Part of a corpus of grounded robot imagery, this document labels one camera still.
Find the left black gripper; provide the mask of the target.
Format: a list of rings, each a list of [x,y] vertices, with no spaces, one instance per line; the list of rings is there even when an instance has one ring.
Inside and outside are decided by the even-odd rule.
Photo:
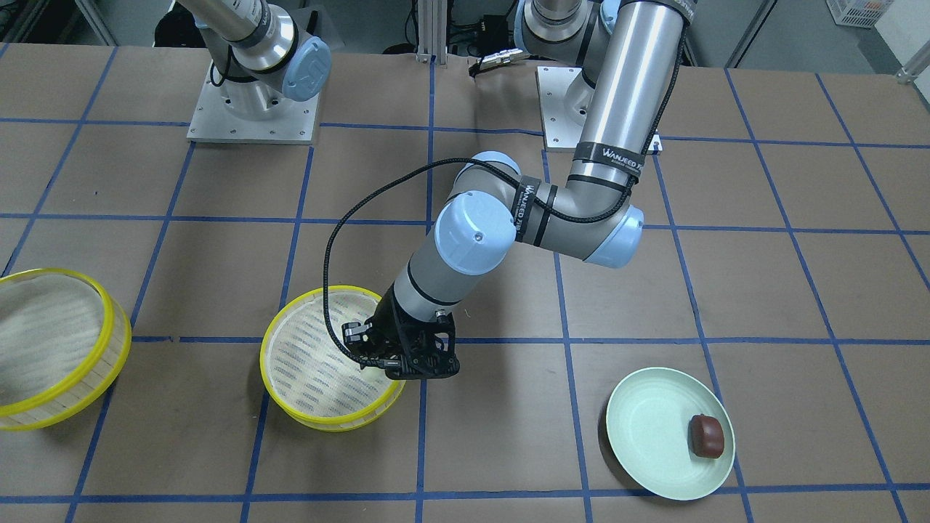
[[[450,312],[421,321],[406,312],[393,288],[365,322],[343,325],[343,344],[363,367],[381,368],[396,381],[449,378],[461,370]]]

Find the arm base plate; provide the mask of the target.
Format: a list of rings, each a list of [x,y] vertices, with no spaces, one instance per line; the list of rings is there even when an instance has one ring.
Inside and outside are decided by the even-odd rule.
[[[618,65],[605,68],[595,87],[575,67],[539,66],[537,85],[545,146],[574,151],[578,143],[648,153],[657,139],[655,117],[668,74]]]
[[[312,145],[321,96],[290,100],[262,82],[219,82],[209,67],[187,131],[190,142],[214,145]]]

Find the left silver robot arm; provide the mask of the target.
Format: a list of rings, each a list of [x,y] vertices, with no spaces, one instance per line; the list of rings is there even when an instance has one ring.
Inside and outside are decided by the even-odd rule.
[[[328,327],[335,347],[392,380],[447,378],[461,364],[453,311],[512,245],[609,268],[642,236],[630,203],[676,81],[694,1],[522,1],[519,49],[581,67],[584,122],[562,186],[522,175],[504,153],[458,158],[431,231],[362,322]]]

